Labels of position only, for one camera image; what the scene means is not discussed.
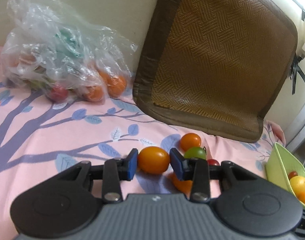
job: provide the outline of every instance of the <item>green tomato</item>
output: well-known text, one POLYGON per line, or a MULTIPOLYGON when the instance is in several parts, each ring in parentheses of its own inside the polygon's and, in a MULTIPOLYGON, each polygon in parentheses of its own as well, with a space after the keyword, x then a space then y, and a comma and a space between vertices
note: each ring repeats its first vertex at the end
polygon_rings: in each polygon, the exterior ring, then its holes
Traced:
POLYGON ((200 147, 192 147, 188 151, 185 152, 184 157, 186 159, 190 158, 199 158, 199 159, 206 159, 206 151, 200 147))

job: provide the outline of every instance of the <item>purple tree branch print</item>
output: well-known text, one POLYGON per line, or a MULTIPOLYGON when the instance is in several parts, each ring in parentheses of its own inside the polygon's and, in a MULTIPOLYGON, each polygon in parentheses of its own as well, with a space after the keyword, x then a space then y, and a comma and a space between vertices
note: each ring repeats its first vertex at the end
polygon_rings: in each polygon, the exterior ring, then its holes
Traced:
MULTIPOLYGON (((0 92, 0 108, 9 103, 13 96, 10 95, 10 90, 4 90, 0 92)), ((99 159, 99 160, 107 160, 112 157, 119 156, 120 154, 113 149, 109 143, 113 141, 143 141, 143 144, 146 143, 145 139, 134 139, 134 138, 127 138, 129 136, 135 136, 139 132, 139 127, 137 124, 132 124, 128 128, 127 134, 121 134, 121 132, 117 132, 116 134, 112 134, 112 140, 106 141, 99 141, 98 143, 93 143, 89 145, 85 145, 76 149, 72 150, 62 150, 62 151, 52 151, 47 153, 42 153, 38 155, 23 155, 17 159, 11 160, 15 152, 19 149, 19 147, 38 129, 47 129, 49 127, 61 125, 66 122, 74 122, 78 120, 84 119, 86 122, 91 124, 100 124, 102 122, 102 118, 110 118, 110 117, 118 117, 127 119, 134 122, 156 122, 156 120, 151 121, 140 121, 136 120, 136 117, 144 115, 137 106, 132 105, 130 103, 125 103, 120 100, 112 99, 113 103, 120 109, 111 108, 108 109, 107 113, 105 114, 96 114, 96 115, 87 115, 86 109, 78 109, 76 110, 71 117, 64 118, 62 120, 51 122, 45 124, 48 120, 55 117, 57 114, 64 112, 71 104, 51 104, 49 109, 41 114, 39 117, 34 119, 28 120, 8 141, 4 141, 5 135, 9 130, 9 127, 14 120, 14 118, 19 115, 20 113, 24 112, 27 113, 31 111, 33 108, 30 104, 37 98, 43 96, 40 91, 32 91, 30 95, 22 100, 19 105, 10 111, 3 122, 0 123, 0 172, 5 171, 9 168, 12 168, 20 163, 40 163, 40 162, 47 162, 51 160, 55 160, 59 154, 68 155, 71 157, 82 157, 82 158, 92 158, 92 159, 99 159), (121 112, 131 112, 132 114, 120 114, 121 112), (93 147, 98 147, 107 158, 102 158, 96 155, 84 154, 81 153, 93 147)))

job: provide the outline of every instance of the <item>white wall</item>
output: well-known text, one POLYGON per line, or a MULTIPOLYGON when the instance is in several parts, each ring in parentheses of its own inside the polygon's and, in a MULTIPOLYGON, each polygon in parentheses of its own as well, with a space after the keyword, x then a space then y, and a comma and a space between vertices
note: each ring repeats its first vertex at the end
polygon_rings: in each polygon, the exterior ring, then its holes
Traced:
MULTIPOLYGON (((73 6, 85 19, 118 30, 122 35, 139 45, 135 61, 137 66, 140 51, 149 27, 150 18, 157 0, 63 0, 73 6)), ((301 21, 301 10, 291 0, 273 0, 296 24, 298 48, 305 41, 305 22, 301 21)), ((0 46, 12 28, 6 12, 7 0, 0 0, 0 46)), ((305 60, 300 63, 305 73, 305 60)), ((297 77, 296 94, 291 95, 292 82, 287 79, 275 103, 267 114, 283 129, 294 120, 305 103, 305 84, 297 77)))

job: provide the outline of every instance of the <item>brown woven mat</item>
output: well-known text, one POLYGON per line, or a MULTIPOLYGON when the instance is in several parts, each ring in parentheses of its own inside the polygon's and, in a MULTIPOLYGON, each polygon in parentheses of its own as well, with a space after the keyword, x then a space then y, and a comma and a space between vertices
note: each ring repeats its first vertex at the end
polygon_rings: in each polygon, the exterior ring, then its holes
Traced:
POLYGON ((296 47, 271 0, 158 0, 134 99, 168 124, 254 142, 296 47))

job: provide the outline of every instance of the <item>ribbed gray surface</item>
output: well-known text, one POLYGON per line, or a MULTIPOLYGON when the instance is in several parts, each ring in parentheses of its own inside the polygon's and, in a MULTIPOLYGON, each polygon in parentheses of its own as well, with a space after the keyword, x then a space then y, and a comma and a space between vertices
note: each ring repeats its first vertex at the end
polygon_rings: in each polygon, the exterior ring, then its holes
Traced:
MULTIPOLYGON (((37 240, 19 235, 16 240, 37 240)), ((250 240, 218 222, 211 209, 183 194, 130 194, 120 204, 105 206, 84 230, 60 240, 250 240)), ((271 240, 295 240, 292 234, 271 240)))

